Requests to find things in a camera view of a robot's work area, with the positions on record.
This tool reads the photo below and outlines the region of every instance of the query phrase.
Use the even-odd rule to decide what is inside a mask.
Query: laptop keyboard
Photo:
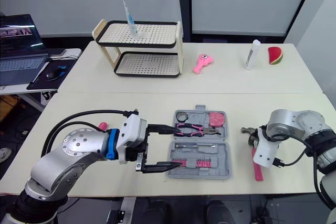
[[[38,68],[44,60],[45,58],[1,61],[0,71],[5,72],[5,71],[35,69],[35,68]]]

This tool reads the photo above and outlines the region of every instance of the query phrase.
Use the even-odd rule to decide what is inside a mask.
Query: laptop
[[[29,14],[0,17],[0,86],[30,83],[48,57]]]

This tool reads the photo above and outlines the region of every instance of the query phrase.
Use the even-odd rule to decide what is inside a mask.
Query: mouse pad
[[[77,60],[54,60],[38,75],[34,82],[31,82],[27,89],[58,89],[68,72],[72,69]],[[46,74],[54,72],[55,69],[61,69],[59,78],[48,81]]]

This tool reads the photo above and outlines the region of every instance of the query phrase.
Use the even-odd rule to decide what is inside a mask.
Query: perforated shelf
[[[108,22],[96,42],[105,47],[147,47],[173,48],[176,44],[175,22],[135,22],[141,36],[136,40],[131,37],[126,21]]]
[[[177,54],[124,52],[114,69],[120,76],[177,77],[180,73]]]

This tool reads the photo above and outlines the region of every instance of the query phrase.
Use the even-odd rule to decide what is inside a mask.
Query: white rack shelf
[[[114,72],[121,76],[177,77],[183,70],[181,23],[135,22],[140,39],[133,39],[126,21],[102,19],[92,32]],[[106,47],[118,52],[112,60]],[[118,47],[174,48],[176,52],[124,52]]]

